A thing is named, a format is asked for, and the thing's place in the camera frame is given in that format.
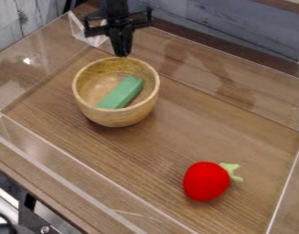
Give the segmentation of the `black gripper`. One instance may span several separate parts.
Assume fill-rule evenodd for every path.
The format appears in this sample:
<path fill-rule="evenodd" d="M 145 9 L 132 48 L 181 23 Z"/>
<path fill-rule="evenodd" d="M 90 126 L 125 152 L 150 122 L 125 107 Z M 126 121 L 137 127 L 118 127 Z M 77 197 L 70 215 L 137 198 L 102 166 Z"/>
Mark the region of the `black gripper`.
<path fill-rule="evenodd" d="M 100 8 L 81 19 L 84 37 L 109 35 L 114 55 L 126 57 L 132 51 L 134 30 L 152 23 L 152 9 L 146 5 L 129 5 L 129 0 L 101 0 Z"/>

